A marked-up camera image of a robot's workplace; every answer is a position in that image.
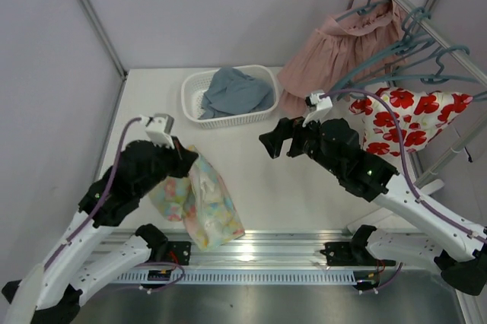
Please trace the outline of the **pastel floral skirt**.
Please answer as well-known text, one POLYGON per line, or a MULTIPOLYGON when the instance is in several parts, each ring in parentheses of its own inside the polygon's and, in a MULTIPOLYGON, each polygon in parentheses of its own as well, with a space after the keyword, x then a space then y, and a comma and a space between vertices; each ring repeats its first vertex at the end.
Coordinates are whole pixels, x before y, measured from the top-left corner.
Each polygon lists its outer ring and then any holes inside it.
POLYGON ((245 234, 224 180, 202 154, 187 177, 166 178, 148 197, 165 220, 181 221, 202 251, 215 249, 245 234))

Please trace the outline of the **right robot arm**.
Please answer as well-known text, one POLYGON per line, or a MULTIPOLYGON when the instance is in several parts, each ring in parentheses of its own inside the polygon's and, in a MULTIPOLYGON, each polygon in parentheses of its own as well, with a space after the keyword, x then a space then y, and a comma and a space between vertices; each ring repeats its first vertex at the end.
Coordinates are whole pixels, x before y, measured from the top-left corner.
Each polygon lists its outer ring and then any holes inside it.
POLYGON ((291 140, 288 157, 305 155, 334 175, 355 197, 373 202, 416 227, 422 235, 388 233, 360 226, 349 243, 359 265, 388 260, 426 269, 454 289, 478 296, 486 285, 486 228, 462 218, 410 186, 394 165, 361 149, 358 133, 344 119, 304 124, 280 119, 259 136, 271 158, 291 140))

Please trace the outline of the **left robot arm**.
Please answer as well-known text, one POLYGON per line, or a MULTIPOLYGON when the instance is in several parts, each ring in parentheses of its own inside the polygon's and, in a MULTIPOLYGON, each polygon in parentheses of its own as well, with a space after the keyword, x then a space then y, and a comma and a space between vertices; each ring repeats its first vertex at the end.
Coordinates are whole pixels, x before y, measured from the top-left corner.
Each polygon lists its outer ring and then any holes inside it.
POLYGON ((168 177, 188 176, 197 158, 180 143, 171 148, 133 141, 118 148, 113 165, 90 186, 46 259, 25 278, 2 288, 10 304, 5 322, 70 323, 115 278, 137 265, 163 261, 168 238, 153 224, 144 224, 122 247, 86 264, 143 197, 168 177))

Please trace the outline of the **pink ruffled skirt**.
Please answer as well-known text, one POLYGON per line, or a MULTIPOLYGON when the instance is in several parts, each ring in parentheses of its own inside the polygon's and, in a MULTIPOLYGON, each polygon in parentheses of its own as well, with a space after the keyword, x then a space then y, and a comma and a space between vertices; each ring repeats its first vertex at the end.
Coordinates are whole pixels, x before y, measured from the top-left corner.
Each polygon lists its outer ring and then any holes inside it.
POLYGON ((367 14, 357 9, 329 15, 278 73, 279 105, 291 117, 306 112, 305 97, 329 91, 350 71, 402 39, 406 12, 392 0, 372 0, 367 14))

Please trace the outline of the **red poppy skirt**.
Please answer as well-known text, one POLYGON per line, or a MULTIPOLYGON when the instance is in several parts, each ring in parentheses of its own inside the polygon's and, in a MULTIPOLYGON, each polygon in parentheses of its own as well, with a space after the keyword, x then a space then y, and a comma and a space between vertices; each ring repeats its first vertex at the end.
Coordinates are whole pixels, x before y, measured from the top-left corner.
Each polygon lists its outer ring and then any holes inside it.
MULTIPOLYGON (((402 131, 404 150, 417 152, 472 103, 460 92, 413 92, 400 87, 382 87, 375 94, 394 112, 402 131)), ((364 123, 363 148, 372 154, 400 156, 399 134, 392 116, 375 98, 367 96, 351 103, 349 111, 364 123)))

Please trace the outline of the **teal empty hanger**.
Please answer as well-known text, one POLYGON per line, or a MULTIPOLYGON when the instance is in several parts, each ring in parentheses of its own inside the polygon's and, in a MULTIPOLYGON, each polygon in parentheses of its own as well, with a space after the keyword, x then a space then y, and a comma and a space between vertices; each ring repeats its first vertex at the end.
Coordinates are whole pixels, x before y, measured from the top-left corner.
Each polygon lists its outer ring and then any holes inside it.
POLYGON ((401 23, 403 37, 373 55, 368 60, 351 70, 333 91, 345 88, 364 88, 380 82, 394 82, 418 79, 423 84, 443 84, 450 80, 474 83, 470 76, 449 75, 444 72, 444 58, 457 52, 468 56, 470 50, 464 45, 441 46, 440 41, 427 33, 423 22, 431 18, 431 13, 423 7, 412 9, 401 23), (406 70, 422 63, 433 61, 437 68, 424 74, 407 74, 406 70))

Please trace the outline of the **blue grey cloth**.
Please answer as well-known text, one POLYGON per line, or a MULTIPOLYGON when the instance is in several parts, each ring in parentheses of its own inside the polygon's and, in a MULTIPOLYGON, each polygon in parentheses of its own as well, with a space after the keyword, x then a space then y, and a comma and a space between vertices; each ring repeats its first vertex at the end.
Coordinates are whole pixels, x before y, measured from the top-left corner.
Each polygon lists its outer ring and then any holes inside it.
POLYGON ((220 68, 202 96, 200 119, 239 116, 265 111, 273 106, 273 87, 236 68, 220 68))

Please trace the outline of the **white plastic basket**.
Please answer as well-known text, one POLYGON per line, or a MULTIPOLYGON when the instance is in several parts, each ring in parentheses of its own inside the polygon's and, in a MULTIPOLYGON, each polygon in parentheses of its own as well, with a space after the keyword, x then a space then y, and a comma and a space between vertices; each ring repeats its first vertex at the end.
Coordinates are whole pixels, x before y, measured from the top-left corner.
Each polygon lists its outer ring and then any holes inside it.
POLYGON ((281 91, 278 88, 278 82, 275 75, 269 68, 261 65, 237 66, 236 69, 260 78, 269 83, 274 90, 275 102, 273 106, 265 111, 248 113, 239 116, 221 117, 215 119, 200 119, 203 110, 201 108, 202 96, 208 90, 212 76, 219 69, 211 71, 201 71, 190 75, 182 84, 181 102, 185 116, 201 126, 204 129, 216 129, 222 127, 243 125, 252 122, 260 122, 269 117, 269 114, 275 110, 279 104, 281 91))

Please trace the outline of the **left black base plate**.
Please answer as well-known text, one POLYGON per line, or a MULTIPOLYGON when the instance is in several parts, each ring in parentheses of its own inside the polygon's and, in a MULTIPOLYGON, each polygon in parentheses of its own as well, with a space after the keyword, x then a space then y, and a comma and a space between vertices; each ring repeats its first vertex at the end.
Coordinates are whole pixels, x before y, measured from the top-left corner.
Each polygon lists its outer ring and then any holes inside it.
POLYGON ((191 256, 190 241, 167 241, 152 250, 151 262, 170 262, 186 266, 191 256))

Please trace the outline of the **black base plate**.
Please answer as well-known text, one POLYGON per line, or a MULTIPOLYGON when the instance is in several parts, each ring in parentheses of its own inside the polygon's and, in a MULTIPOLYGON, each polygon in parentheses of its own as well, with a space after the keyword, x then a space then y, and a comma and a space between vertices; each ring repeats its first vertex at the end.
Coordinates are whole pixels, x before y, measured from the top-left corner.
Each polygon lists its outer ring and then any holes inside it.
POLYGON ((190 241, 167 241, 152 250, 151 262, 170 262, 186 266, 191 256, 190 241))
POLYGON ((349 241, 327 242, 320 250, 329 266, 365 267, 385 264, 392 267, 393 260, 376 259, 364 247, 356 246, 349 241))

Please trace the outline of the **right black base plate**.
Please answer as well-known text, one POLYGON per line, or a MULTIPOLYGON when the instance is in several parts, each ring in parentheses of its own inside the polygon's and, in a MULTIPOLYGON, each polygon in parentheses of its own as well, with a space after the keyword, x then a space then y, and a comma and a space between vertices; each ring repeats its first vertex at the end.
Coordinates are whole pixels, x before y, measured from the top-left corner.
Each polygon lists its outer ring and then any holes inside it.
POLYGON ((329 266, 365 267, 385 264, 392 267, 393 260, 376 259, 364 247, 356 246, 349 241, 327 242, 320 250, 329 266))

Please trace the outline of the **aluminium mounting rail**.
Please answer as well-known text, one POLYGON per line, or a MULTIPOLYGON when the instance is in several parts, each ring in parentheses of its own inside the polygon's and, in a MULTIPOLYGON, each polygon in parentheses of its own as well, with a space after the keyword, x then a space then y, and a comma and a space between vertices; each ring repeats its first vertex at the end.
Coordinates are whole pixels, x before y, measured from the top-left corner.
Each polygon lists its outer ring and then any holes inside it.
POLYGON ((210 251, 191 246, 189 265, 192 267, 238 266, 257 268, 264 266, 303 268, 315 262, 323 264, 325 256, 320 250, 328 242, 350 240, 350 233, 339 230, 278 233, 249 230, 244 236, 210 251))

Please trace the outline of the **metal clothes rail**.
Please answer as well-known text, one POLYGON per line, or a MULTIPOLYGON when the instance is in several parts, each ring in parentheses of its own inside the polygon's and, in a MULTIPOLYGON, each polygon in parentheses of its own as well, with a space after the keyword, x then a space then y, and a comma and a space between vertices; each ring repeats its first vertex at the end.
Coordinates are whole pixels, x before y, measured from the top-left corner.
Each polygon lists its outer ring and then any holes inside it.
POLYGON ((439 3, 439 0, 426 0, 422 7, 415 6, 410 0, 393 0, 404 11, 406 16, 405 39, 400 42, 398 49, 409 55, 410 49, 423 41, 426 45, 437 44, 438 48, 428 57, 410 64, 414 67, 431 59, 435 60, 438 69, 429 75, 419 75, 426 84, 441 84, 449 80, 467 81, 483 86, 486 85, 486 73, 471 59, 468 47, 454 44, 431 20, 431 11, 439 3), (447 75, 444 73, 444 56, 453 58, 465 71, 467 76, 447 75))

